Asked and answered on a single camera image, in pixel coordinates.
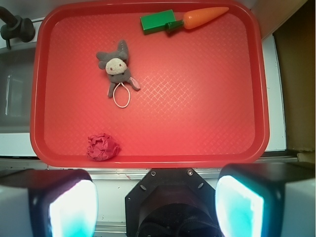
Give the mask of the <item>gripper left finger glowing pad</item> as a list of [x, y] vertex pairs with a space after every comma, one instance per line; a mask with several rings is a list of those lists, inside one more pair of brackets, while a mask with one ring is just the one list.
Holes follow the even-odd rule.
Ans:
[[2, 237], [91, 237], [98, 194], [83, 169], [2, 170]]

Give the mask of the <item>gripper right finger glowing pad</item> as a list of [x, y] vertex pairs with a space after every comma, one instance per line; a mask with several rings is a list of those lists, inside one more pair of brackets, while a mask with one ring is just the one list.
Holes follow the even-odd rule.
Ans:
[[225, 237], [314, 237], [316, 167], [309, 162], [225, 165], [215, 208]]

